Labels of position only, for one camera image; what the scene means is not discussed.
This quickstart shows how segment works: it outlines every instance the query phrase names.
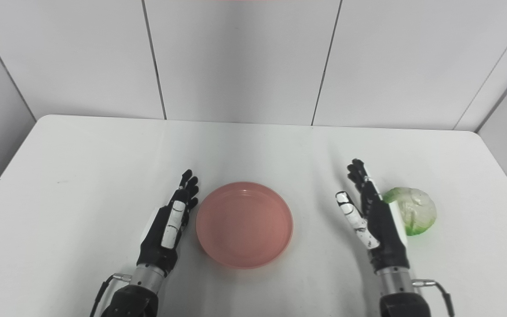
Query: cabbage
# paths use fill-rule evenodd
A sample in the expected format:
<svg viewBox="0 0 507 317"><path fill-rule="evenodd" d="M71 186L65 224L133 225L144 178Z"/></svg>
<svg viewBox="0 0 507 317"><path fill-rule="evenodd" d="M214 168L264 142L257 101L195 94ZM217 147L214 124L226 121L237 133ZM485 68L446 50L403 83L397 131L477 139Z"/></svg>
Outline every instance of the cabbage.
<svg viewBox="0 0 507 317"><path fill-rule="evenodd" d="M437 218L433 200L420 189L394 187L384 194L382 199L386 203L398 203L407 236L423 233Z"/></svg>

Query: white table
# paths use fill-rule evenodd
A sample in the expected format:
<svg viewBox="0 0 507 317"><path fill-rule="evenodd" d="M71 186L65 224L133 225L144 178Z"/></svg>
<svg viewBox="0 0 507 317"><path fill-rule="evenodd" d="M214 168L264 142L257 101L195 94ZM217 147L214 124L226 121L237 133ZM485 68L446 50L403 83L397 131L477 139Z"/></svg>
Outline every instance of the white table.
<svg viewBox="0 0 507 317"><path fill-rule="evenodd" d="M473 133L46 116L0 179L0 317L87 316L101 281L132 273L187 168L200 200L234 181L273 188L294 236L269 265L225 269L191 217L160 316L376 316L377 280L334 200L354 193L354 157L383 191L416 187L436 203L435 225L409 238L413 275L440 281L458 316L507 316L507 177ZM438 291L423 293L446 316Z"/></svg>

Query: connector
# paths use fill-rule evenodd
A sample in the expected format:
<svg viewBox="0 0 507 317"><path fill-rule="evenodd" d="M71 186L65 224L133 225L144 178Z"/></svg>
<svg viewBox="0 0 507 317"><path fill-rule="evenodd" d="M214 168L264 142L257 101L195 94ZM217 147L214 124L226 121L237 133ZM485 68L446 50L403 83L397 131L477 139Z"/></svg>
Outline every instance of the connector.
<svg viewBox="0 0 507 317"><path fill-rule="evenodd" d="M126 283L130 283L130 280L132 279L132 275L123 274L123 273L115 273L115 274L113 274L113 279L123 281Z"/></svg>

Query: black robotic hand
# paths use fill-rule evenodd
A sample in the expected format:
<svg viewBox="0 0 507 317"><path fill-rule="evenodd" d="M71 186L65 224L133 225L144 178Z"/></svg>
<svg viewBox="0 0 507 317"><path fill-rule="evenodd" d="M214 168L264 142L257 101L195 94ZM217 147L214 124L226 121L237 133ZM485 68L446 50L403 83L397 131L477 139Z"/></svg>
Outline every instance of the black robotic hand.
<svg viewBox="0 0 507 317"><path fill-rule="evenodd" d="M382 200L362 161L354 159L352 164L348 165L348 171L348 178L355 183L361 194L362 215L368 221L368 230L380 243L378 247L370 250L371 264L375 272L393 266L409 269L410 263L403 243L406 233L403 231L400 217L396 219L398 214L393 214L390 206Z"/></svg>
<svg viewBox="0 0 507 317"><path fill-rule="evenodd" d="M149 264L160 268L167 276L177 261L177 245L181 233L189 223L189 211L198 199L198 178L191 170L185 171L181 177L179 188L169 203L159 209L150 231L140 245L140 256L137 265Z"/></svg>
<svg viewBox="0 0 507 317"><path fill-rule="evenodd" d="M90 317L93 317L105 289L112 279L129 285L115 291L102 317L155 317L158 313L158 292L165 277L177 262L177 245L189 223L189 211L198 203L198 179L191 170L181 177L179 188L157 215L140 245L140 255L132 275L115 273L103 282Z"/></svg>

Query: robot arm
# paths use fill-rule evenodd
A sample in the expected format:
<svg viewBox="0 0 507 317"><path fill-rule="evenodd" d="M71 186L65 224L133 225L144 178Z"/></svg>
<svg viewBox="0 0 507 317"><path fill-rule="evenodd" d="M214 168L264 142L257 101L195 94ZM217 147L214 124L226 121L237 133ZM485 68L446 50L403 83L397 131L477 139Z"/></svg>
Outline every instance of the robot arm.
<svg viewBox="0 0 507 317"><path fill-rule="evenodd" d="M354 159L348 166L348 178L360 192L362 210L359 212L347 192L336 194L338 205L348 218L359 239L368 249L371 265L382 285L380 312L382 317L430 317L430 309L424 298L415 291L417 287L438 286L437 282L412 280L410 263L406 256L406 233L396 203L382 200L373 180L368 176L364 163ZM451 299L440 288L450 316L453 316Z"/></svg>
<svg viewBox="0 0 507 317"><path fill-rule="evenodd" d="M116 291L102 317L155 317L158 313L158 292L163 280L177 262L177 245L189 222L189 211L198 203L198 179L191 170L181 177L179 188L166 206L159 209L150 230L140 245L140 255L132 275L115 273L97 293L90 317L112 279L129 284Z"/></svg>

